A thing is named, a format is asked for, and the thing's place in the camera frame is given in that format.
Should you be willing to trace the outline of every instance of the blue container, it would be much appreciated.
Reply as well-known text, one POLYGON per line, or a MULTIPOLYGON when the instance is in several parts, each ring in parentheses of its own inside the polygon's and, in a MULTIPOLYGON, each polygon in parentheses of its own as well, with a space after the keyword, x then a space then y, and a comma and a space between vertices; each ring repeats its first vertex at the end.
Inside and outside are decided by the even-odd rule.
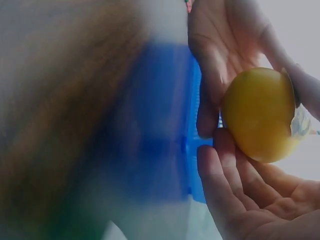
POLYGON ((200 79, 187 45, 144 48, 75 171, 54 239, 101 239, 109 220, 129 239, 184 239, 190 196, 205 203, 197 147, 213 144, 196 130, 200 79))

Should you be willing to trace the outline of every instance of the yellow fruit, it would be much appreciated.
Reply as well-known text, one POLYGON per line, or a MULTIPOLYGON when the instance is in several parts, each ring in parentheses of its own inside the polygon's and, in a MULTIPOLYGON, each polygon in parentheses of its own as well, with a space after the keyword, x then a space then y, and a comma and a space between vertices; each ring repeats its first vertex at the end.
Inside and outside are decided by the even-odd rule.
POLYGON ((295 108, 290 80, 273 69, 257 67, 235 77, 223 98, 221 114, 247 156, 272 163, 299 143, 291 132, 295 108))

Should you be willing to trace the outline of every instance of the hand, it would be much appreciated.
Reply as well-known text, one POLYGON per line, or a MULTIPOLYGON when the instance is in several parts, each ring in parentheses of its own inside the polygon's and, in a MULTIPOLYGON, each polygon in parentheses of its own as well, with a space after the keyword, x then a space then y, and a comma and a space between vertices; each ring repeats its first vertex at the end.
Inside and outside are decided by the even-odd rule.
POLYGON ((225 240, 320 239, 320 182, 246 157, 224 128, 198 149, 208 208, 225 240))
POLYGON ((189 15, 189 47, 201 73, 197 129, 213 135, 221 100, 234 77, 267 56, 280 71, 291 60, 255 0, 196 0, 189 15))

